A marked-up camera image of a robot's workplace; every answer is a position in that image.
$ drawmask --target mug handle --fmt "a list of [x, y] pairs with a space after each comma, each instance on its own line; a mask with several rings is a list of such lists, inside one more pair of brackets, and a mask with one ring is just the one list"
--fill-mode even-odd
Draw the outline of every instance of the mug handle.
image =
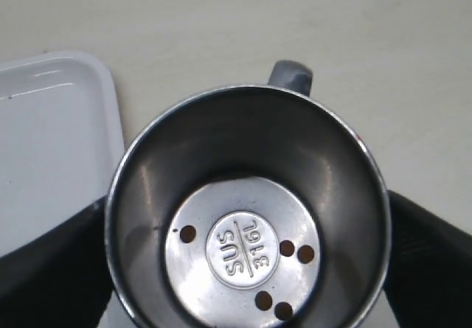
[[268, 84], [309, 97], [312, 81], [313, 72], [305, 65], [292, 60], [279, 60], [272, 69]]

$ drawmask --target stainless steel cup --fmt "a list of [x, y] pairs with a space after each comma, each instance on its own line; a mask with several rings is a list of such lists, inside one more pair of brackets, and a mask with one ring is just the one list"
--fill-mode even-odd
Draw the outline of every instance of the stainless steel cup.
[[108, 194], [105, 244], [140, 327], [356, 327], [383, 284], [386, 187], [311, 72], [200, 93], [154, 119]]

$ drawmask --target embossed logo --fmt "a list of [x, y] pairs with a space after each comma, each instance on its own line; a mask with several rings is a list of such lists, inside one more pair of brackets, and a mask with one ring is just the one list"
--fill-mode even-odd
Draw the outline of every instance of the embossed logo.
[[222, 217], [206, 239], [206, 259], [225, 285], [250, 289], [264, 283], [277, 267], [279, 245], [269, 223], [251, 212]]

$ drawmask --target black object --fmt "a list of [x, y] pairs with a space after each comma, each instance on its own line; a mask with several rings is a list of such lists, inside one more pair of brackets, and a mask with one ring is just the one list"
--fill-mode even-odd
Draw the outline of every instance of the black object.
[[[472, 327], [472, 237], [389, 195], [393, 247], [384, 288], [400, 327]], [[0, 259], [0, 327], [95, 328], [111, 290], [100, 199]]]

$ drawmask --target countertop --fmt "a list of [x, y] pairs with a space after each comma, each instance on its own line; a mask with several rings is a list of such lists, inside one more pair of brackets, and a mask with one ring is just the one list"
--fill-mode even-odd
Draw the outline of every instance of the countertop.
[[[299, 60], [388, 187], [472, 233], [472, 0], [0, 0], [0, 22], [0, 61], [103, 60], [127, 144], [190, 94]], [[396, 327], [384, 297], [364, 326]]]

